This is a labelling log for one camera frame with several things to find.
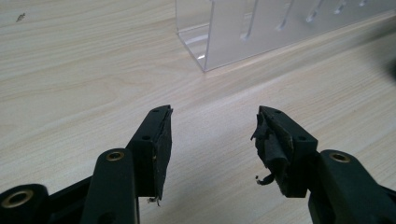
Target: screw hole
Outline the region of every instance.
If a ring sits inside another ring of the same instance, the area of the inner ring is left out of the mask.
[[[2,201],[1,205],[4,208],[18,207],[20,205],[23,205],[24,203],[27,203],[33,197],[33,195],[34,194],[32,190],[23,189],[6,197]]]
[[[123,152],[114,151],[107,154],[106,159],[108,161],[119,161],[124,157]]]
[[[339,162],[350,162],[350,158],[346,155],[340,154],[340,153],[331,153],[330,158],[332,158],[335,161]]]

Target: transparent plastic container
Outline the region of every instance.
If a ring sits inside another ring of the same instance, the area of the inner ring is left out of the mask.
[[[176,0],[177,32],[204,71],[396,8],[396,0]]]

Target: acrylic divider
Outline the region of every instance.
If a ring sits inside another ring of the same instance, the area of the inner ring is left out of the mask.
[[[396,8],[396,0],[176,0],[177,32],[208,71]]]

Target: wood grain surface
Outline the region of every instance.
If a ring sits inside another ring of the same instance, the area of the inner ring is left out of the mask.
[[[142,223],[312,222],[307,199],[255,182],[259,105],[396,189],[393,13],[205,74],[176,32],[174,0],[0,0],[0,191],[72,185],[168,104],[163,200],[140,201]]]

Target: light wood tabletop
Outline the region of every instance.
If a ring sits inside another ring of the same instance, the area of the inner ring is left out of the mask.
[[[396,189],[395,43],[388,13],[203,73],[177,38],[174,0],[1,0],[0,191],[90,176],[171,105],[163,200],[140,200],[142,223],[311,223],[307,199],[256,184],[269,175],[249,140],[259,105]]]

